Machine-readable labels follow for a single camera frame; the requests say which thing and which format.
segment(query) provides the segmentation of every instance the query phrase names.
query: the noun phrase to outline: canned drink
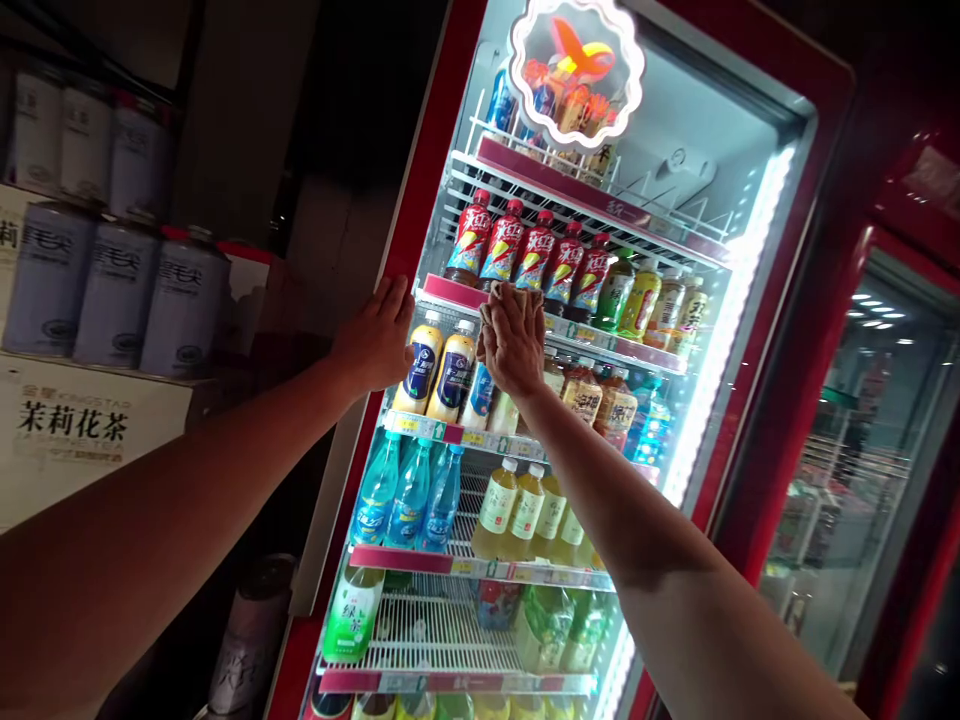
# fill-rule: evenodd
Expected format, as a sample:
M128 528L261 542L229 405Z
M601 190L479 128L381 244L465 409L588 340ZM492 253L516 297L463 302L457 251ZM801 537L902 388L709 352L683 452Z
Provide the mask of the canned drink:
M59 202L27 208L3 348L69 357L77 337L95 223Z
M110 213L151 225L163 221L171 141L152 103L121 94L114 111Z
M73 359L135 368L143 349L160 239L119 223L100 223L83 296Z
M210 682L207 705L214 713L248 706L270 679L296 567L292 555L265 555L237 588Z
M113 110L95 83L63 91L60 190L68 199L103 206L110 187Z
M161 244L140 370L175 379L202 376L229 272L230 261L202 228Z
M60 118L63 97L59 77L17 73L17 110L7 153L6 182L56 196L60 184Z

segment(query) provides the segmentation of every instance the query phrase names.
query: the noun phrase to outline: water bottle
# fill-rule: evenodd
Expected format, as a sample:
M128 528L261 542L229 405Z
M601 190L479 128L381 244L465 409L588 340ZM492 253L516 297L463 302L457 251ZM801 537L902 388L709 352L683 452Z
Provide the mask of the water bottle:
M400 433L388 432L363 476L353 516L351 542L379 545L400 477Z
M443 454L443 465L433 480L430 499L417 541L418 550L445 552L453 532L453 519L460 504L460 460L463 448L450 445Z
M386 547L413 550L413 545L423 522L423 509L430 492L430 445L432 441L420 438L416 444L416 454L403 466L397 491L393 496L393 510L387 522L387 533L383 539Z

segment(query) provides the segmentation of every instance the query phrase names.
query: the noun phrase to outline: iced tea bottle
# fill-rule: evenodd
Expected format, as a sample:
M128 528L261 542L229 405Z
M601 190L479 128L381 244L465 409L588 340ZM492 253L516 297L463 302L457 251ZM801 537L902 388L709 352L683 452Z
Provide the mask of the iced tea bottle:
M527 557L533 531L540 520L543 509L544 493L540 481L543 479L543 465L530 463L527 472L517 481L517 499L513 503L513 512L507 531L500 541L500 558L517 562Z
M480 519L470 538L473 554L482 560L496 560L500 539L507 530L507 520L517 497L517 461L504 458L490 475L487 492L480 506Z

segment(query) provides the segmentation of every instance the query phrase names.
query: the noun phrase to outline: red refrigerator frame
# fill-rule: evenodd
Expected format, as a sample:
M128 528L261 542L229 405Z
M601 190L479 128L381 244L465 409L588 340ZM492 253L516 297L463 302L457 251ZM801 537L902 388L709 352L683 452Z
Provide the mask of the red refrigerator frame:
M749 415L759 371L793 280L814 199L852 95L853 76L847 66L757 4L746 0L717 0L711 3L664 0L659 5L688 23L696 34L702 36L702 42L723 46L778 83L804 96L816 109L817 125L809 155L766 281L768 290L761 299L743 363L736 377L736 386L742 392L735 393L728 402L709 460L707 479L700 489L693 514L698 526L706 529L720 497L731 453ZM382 265L382 272L388 276L415 275L485 10L486 2L482 0L451 0L448 5ZM374 393L365 410L355 410L354 421L359 423L359 431L352 458L344 460L349 463L349 471L343 486L343 498L352 500L359 490L381 400L382 393ZM348 504L340 507L332 529L330 547L340 547L345 541L351 514ZM309 559L305 557L304 564L308 562ZM317 602L313 613L309 617L292 617L290 620L271 691L267 712L269 720L299 717L304 692L313 677L326 601L332 592L336 570L336 563L324 563L314 594ZM644 673L632 706L631 718L643 717L653 696L652 684Z

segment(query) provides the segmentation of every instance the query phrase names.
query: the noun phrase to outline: forearm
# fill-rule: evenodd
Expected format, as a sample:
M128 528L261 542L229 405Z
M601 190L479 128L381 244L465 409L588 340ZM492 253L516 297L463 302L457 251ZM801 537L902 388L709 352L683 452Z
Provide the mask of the forearm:
M321 361L0 538L0 707L108 692L363 394Z

